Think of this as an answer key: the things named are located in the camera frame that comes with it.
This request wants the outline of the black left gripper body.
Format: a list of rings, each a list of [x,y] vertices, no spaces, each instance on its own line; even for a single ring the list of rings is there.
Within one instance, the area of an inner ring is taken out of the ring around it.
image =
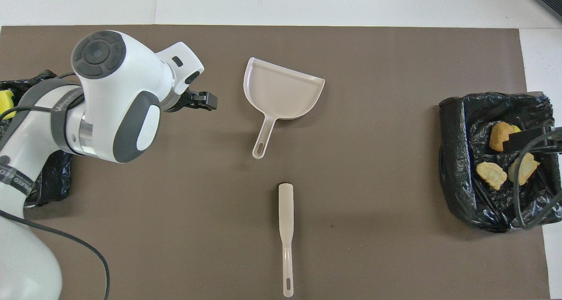
[[[182,108],[193,108],[193,96],[193,91],[186,90],[179,96],[177,102],[175,102],[175,104],[173,104],[173,106],[171,106],[170,108],[167,108],[165,112],[178,112]]]

